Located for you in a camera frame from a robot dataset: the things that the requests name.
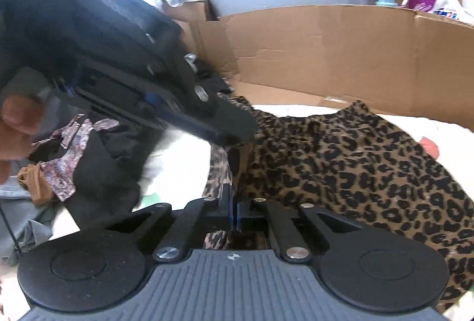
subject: dark gray fabric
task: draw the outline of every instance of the dark gray fabric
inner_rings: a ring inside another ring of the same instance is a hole
[[[53,235],[51,221],[56,214],[55,205],[35,206],[16,176],[0,186],[0,205],[22,251],[31,250]],[[14,249],[8,229],[0,219],[0,257],[8,259],[9,264],[16,264],[18,256]]]

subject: white sheet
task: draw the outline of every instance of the white sheet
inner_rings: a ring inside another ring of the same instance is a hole
[[[303,105],[255,105],[256,109],[277,116],[305,117],[331,114],[336,109]],[[382,115],[385,119],[408,132],[416,141],[427,137],[438,145],[440,162],[462,188],[474,198],[474,133],[458,125],[430,121],[427,118]],[[210,145],[188,133],[169,129],[148,159],[140,184],[144,195],[158,194],[161,202],[182,209],[190,200],[200,198],[209,173]],[[74,220],[64,209],[55,219],[53,237],[77,231]],[[28,311],[28,304],[16,281],[16,269],[0,265],[5,314],[16,321]],[[445,316],[452,321],[470,321],[474,316],[473,293],[460,301],[461,309],[452,307]]]

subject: human hand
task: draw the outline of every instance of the human hand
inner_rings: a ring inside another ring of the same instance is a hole
[[[0,184],[10,175],[10,160],[28,156],[43,112],[39,103],[23,96],[10,96],[4,101],[0,111]]]

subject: brown fabric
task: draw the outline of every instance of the brown fabric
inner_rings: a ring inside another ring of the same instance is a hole
[[[244,98],[233,103],[258,125],[254,140],[235,148],[234,195],[321,205],[437,250],[450,270],[439,312],[472,286],[474,204],[407,133],[361,102],[306,118],[278,118]]]
[[[39,163],[23,167],[18,172],[17,178],[20,185],[29,191],[35,205],[43,205],[53,199],[54,193],[44,178]]]

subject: black cable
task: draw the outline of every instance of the black cable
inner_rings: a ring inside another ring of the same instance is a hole
[[[18,243],[17,238],[15,237],[15,234],[13,233],[13,230],[10,227],[10,223],[8,222],[8,219],[5,215],[5,212],[3,211],[3,208],[0,204],[0,215],[3,218],[3,222],[5,223],[5,226],[7,227],[8,233],[10,233],[10,237],[13,240],[13,243],[15,244],[15,248],[18,250],[18,254],[22,254],[20,244]]]

